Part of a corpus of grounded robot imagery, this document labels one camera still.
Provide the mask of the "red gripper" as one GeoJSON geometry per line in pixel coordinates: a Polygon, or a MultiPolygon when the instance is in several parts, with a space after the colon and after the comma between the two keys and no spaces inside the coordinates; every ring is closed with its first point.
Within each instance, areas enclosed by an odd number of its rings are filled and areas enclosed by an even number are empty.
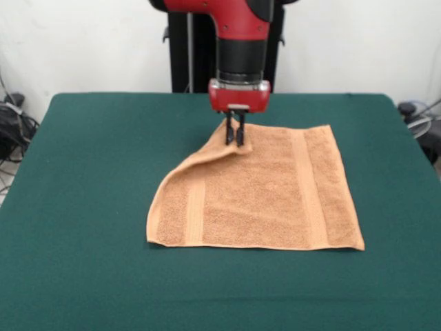
{"type": "MultiPolygon", "coordinates": [[[[226,115],[225,144],[229,145],[235,137],[232,126],[233,112],[229,110],[244,110],[248,113],[265,112],[269,104],[271,94],[270,82],[263,80],[258,84],[230,84],[210,79],[208,95],[211,107],[216,112],[224,112],[226,115]]],[[[238,147],[244,145],[245,140],[245,113],[238,112],[239,126],[236,130],[236,143],[238,147]]]]}

